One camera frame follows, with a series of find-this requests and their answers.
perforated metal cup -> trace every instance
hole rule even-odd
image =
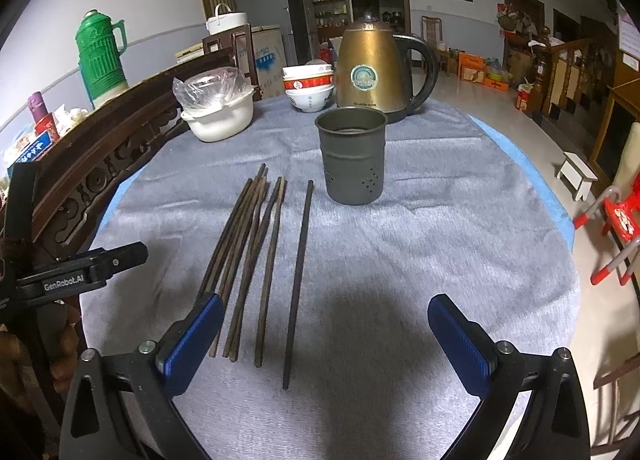
[[[368,204],[382,194],[387,122],[382,112],[359,106],[316,117],[326,191],[336,202]]]

red plastic chair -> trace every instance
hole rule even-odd
[[[602,234],[606,235],[610,229],[613,229],[625,246],[606,266],[591,275],[591,283],[594,285],[597,285],[615,271],[620,263],[625,261],[629,254],[640,246],[640,224],[634,217],[634,211],[640,211],[640,174],[634,179],[631,190],[631,195],[620,202],[620,198],[622,198],[620,188],[614,185],[609,186],[587,211],[574,220],[576,229],[582,227],[602,205],[606,217]],[[636,253],[625,274],[620,278],[620,285],[626,285],[638,262],[640,262],[640,252]]]

metal bolt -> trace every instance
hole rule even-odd
[[[95,350],[93,348],[87,348],[84,352],[80,354],[80,358],[85,363],[88,363],[91,359],[95,357]]]
[[[154,351],[154,348],[156,348],[156,342],[148,339],[147,341],[140,343],[140,346],[138,346],[138,352],[141,354],[150,354]]]
[[[503,354],[510,354],[512,353],[515,348],[513,347],[513,345],[508,342],[508,341],[498,341],[497,342],[497,347],[498,347],[498,351],[503,353]]]
[[[560,356],[561,359],[564,359],[565,361],[568,361],[569,359],[571,359],[571,352],[569,351],[569,348],[558,348],[558,355]]]

pile of chopsticks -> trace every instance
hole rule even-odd
[[[202,279],[199,292],[199,294],[201,294],[216,291],[222,298],[226,310],[238,273],[239,263],[244,253],[244,265],[242,267],[242,276],[238,288],[238,299],[236,300],[229,332],[222,352],[223,357],[228,357],[231,361],[238,360],[244,304],[249,292],[249,286],[254,277],[255,265],[260,256],[260,251],[269,228],[271,212],[275,206],[276,212],[273,229],[271,230],[271,241],[267,254],[260,299],[260,313],[258,316],[255,342],[255,366],[262,365],[267,307],[271,290],[271,280],[273,278],[273,264],[278,242],[278,232],[280,230],[280,212],[282,210],[286,186],[286,179],[284,177],[278,177],[264,213],[261,214],[262,205],[268,192],[266,173],[266,165],[263,164],[260,170],[258,170],[258,174],[253,179],[246,181],[231,215],[229,215],[226,221],[220,239],[216,244],[216,248],[207,266],[207,271]],[[216,356],[219,339],[220,334],[215,337],[209,351],[209,356]]]

green thermos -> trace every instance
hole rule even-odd
[[[122,35],[121,49],[116,46],[115,29]],[[92,9],[78,27],[76,44],[82,80],[96,108],[129,87],[120,62],[120,55],[127,50],[124,20],[112,24],[111,18]]]

